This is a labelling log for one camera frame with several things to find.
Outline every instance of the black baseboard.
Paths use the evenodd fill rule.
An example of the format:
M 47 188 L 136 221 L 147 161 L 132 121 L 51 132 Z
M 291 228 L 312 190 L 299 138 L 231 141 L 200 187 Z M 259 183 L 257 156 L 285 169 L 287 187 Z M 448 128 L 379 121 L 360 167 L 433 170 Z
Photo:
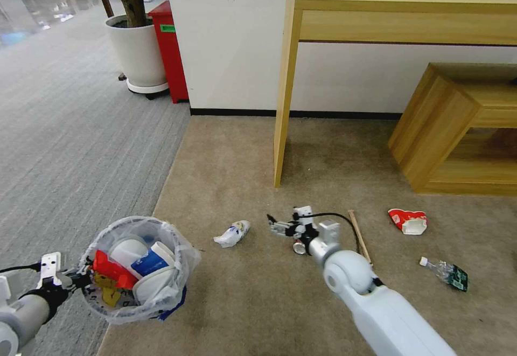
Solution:
M 230 108 L 191 108 L 191 115 L 214 116 L 276 116 L 276 110 L 245 110 Z M 377 119 L 399 120 L 401 113 L 368 113 L 348 111 L 291 111 L 290 117 L 332 118 L 332 119 Z

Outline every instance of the potted plant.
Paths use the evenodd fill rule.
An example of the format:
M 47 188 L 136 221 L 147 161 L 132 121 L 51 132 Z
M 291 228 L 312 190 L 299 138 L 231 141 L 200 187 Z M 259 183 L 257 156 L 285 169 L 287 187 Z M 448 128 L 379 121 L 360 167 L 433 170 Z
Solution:
M 144 0 L 121 1 L 125 15 L 108 18 L 106 25 L 128 88 L 144 94 L 167 89 L 155 29 L 145 13 Z

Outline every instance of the metal can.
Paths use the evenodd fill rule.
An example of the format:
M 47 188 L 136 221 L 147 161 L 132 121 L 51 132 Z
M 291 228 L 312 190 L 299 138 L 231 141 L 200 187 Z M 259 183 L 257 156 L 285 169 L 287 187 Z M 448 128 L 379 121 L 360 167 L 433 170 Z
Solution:
M 302 243 L 300 239 L 296 239 L 294 244 L 292 245 L 292 250 L 297 253 L 298 255 L 305 255 L 305 244 Z

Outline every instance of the striped carpet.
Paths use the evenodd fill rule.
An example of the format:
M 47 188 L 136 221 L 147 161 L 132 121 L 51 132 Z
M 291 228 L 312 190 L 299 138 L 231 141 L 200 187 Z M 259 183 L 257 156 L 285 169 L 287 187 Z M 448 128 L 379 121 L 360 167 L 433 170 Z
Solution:
M 148 101 L 117 80 L 105 18 L 98 5 L 0 51 L 0 268 L 56 250 L 74 265 L 110 222 L 155 207 L 188 104 Z M 79 294 L 42 328 L 34 355 L 96 353 L 106 324 Z

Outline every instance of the table leg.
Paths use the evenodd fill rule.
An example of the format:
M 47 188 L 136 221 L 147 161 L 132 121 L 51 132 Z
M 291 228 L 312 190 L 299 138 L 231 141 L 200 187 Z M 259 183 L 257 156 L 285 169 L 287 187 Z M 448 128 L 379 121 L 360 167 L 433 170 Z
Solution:
M 295 78 L 296 54 L 302 25 L 302 10 L 296 10 L 293 0 L 285 3 L 284 36 L 282 39 L 282 58 L 278 82 L 278 104 L 276 108 L 274 141 L 274 184 L 280 186 L 284 162 L 285 141 L 289 124 L 292 84 Z

